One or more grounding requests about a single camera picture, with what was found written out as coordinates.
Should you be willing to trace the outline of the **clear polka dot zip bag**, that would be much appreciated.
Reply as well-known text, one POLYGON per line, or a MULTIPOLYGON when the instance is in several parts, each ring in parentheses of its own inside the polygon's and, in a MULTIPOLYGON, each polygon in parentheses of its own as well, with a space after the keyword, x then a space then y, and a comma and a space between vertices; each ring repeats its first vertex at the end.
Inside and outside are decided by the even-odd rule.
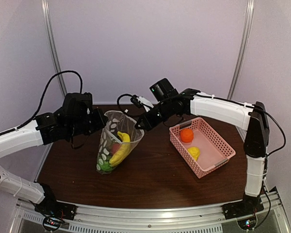
POLYGON ((102 161, 109 162, 109 160, 112 157, 111 153, 112 145, 115 143, 117 144, 122 143, 121 138, 117 135, 118 131, 127 133, 130 136, 130 153, 134 150, 134 148, 138 145, 138 143, 145 135, 144 130, 139 130, 135 128, 136 120, 123 114, 120 111, 109 110, 105 113, 105 116, 108 117, 108 122, 106 126, 103 128, 101 133, 96 164, 96 170, 100 174, 111 173, 101 171, 99 162, 101 163, 102 161))

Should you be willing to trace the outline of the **yellow toy banana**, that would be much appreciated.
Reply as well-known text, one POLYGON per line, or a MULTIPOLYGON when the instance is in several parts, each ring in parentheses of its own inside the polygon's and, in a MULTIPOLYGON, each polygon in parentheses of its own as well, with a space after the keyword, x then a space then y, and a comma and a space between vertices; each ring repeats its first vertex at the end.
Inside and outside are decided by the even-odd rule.
POLYGON ((130 136, 127 133, 118 131, 117 135, 121 138, 122 143, 116 153, 109 160, 111 167, 118 166, 130 153, 130 136))

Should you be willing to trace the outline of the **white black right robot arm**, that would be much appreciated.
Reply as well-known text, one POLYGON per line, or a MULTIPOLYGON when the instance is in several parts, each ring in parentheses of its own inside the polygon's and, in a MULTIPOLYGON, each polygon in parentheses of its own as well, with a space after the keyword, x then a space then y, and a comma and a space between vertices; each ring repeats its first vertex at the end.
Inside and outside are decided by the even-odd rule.
POLYGON ((264 104, 241 103, 187 88, 179 93, 163 78, 150 87, 158 104, 147 105, 138 117, 135 127, 150 131, 174 115, 194 115, 216 119, 246 131, 243 149, 247 157, 247 178, 244 200, 239 203, 242 214, 251 213, 258 205, 255 197, 260 194, 266 170, 269 124, 264 104))

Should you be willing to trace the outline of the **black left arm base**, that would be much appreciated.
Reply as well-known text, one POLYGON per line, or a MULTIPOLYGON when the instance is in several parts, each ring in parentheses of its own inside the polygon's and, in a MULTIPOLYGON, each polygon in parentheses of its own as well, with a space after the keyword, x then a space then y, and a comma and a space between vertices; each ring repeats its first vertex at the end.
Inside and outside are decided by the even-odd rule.
POLYGON ((44 198, 39 204, 35 204, 35 210, 47 216, 54 216, 59 219, 74 220, 76 205, 57 201, 51 187, 40 183, 43 188, 44 198))

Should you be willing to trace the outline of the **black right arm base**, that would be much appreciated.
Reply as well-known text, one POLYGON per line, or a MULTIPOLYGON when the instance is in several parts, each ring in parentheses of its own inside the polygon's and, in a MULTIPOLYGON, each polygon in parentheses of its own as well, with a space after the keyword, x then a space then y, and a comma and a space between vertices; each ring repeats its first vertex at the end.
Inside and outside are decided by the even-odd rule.
POLYGON ((263 211, 264 206, 261 202, 260 195, 252 197, 244 194, 242 200, 226 203, 222 206, 222 209, 225 219, 233 219, 263 211))

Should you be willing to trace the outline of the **red toy apple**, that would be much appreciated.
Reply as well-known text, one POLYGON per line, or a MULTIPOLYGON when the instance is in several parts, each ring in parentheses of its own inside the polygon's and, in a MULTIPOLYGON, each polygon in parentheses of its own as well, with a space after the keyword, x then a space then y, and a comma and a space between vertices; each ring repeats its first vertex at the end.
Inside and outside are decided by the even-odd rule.
POLYGON ((120 150, 121 146, 122 146, 121 144, 117 143, 113 144, 111 148, 112 155, 116 154, 120 150))

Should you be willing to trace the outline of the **green striped toy watermelon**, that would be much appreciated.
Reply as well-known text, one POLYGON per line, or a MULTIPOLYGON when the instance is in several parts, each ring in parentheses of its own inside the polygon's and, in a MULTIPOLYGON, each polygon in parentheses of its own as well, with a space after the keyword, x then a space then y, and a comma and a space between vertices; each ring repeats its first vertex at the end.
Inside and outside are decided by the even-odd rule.
POLYGON ((103 172, 112 172, 114 170, 114 168, 110 166, 108 161, 102 161, 102 163, 99 162, 99 165, 100 165, 101 171, 103 172))

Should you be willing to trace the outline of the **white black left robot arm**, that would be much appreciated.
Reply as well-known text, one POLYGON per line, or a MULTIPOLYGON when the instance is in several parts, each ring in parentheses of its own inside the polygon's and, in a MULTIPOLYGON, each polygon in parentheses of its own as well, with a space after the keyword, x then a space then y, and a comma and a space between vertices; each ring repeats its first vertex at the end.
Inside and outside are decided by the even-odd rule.
MULTIPOLYGON (((54 113, 36 115, 24 126, 0 132, 0 159, 27 148, 45 146, 59 140, 73 143, 75 136, 90 136, 103 129, 107 121, 103 111, 93 107, 91 93, 69 93, 62 107, 54 113)), ((2 166, 0 190, 40 204, 50 216, 60 211, 60 205, 47 185, 30 182, 8 172, 2 166)))

